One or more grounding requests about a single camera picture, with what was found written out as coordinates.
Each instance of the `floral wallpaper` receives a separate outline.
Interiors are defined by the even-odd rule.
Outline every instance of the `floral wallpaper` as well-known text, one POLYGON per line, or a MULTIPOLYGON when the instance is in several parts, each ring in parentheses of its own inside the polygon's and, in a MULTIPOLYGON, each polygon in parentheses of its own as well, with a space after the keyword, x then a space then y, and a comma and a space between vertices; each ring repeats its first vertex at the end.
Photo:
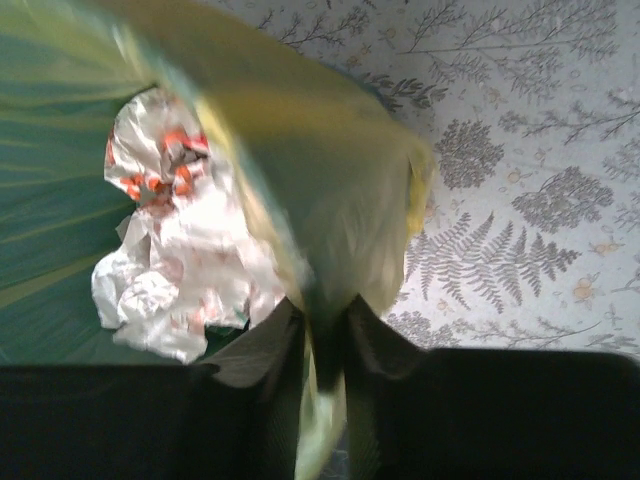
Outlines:
POLYGON ((433 146, 395 329, 640 356, 638 0, 206 1, 376 87, 433 146))

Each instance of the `crumpled plastic bag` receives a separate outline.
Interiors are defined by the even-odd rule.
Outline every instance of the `crumpled plastic bag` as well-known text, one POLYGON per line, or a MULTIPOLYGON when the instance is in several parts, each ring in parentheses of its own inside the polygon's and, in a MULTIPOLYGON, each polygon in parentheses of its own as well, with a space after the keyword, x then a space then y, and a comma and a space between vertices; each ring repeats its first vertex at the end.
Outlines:
POLYGON ((231 165, 174 95, 150 89, 116 116, 105 179, 141 204, 91 277, 114 341, 190 363, 206 351, 205 328, 253 327, 284 298, 231 165))

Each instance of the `fern pattern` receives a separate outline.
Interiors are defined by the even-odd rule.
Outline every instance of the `fern pattern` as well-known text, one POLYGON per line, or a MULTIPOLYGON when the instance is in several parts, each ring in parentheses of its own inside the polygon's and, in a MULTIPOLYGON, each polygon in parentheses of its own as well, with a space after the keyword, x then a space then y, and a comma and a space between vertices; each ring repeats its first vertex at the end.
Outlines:
POLYGON ((467 310, 471 309, 471 301, 466 292, 472 291, 502 313, 509 297, 517 305, 523 304, 524 285, 539 297, 543 279, 555 281, 557 272, 566 272, 580 255, 574 250, 558 249, 555 242, 545 243, 540 234, 528 244, 527 230, 523 228, 514 236, 511 221, 497 235, 490 236, 494 220, 491 214, 472 229, 471 215, 464 213, 444 232, 433 236, 422 232, 407 251, 407 279, 419 273, 426 300, 432 285, 438 282, 467 310))

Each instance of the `green plastic bag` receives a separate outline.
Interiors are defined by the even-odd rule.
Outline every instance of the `green plastic bag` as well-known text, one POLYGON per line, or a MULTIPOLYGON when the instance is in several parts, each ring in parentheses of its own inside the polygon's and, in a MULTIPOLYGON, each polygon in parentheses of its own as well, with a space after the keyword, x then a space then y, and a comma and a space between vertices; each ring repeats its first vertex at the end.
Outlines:
MULTIPOLYGON (((180 0, 0 0, 0 58, 0 363, 167 361, 112 343, 89 281, 134 208, 103 180, 106 138, 151 85, 226 151, 249 229, 312 333, 356 293, 379 312, 392 304, 435 165, 349 79, 180 0)), ((305 400, 299 478, 340 433, 341 388, 326 408, 305 400)))

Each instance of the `crumpled paper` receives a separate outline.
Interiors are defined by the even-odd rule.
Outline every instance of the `crumpled paper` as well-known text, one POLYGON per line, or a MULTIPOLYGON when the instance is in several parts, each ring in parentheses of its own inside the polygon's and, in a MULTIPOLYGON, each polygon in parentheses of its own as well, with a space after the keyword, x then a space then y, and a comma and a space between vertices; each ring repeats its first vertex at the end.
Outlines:
POLYGON ((229 162, 172 95, 146 91, 118 114, 105 179, 140 205, 92 275, 114 341, 190 363, 206 350, 207 327, 254 326, 284 297, 269 246, 249 234, 229 162))

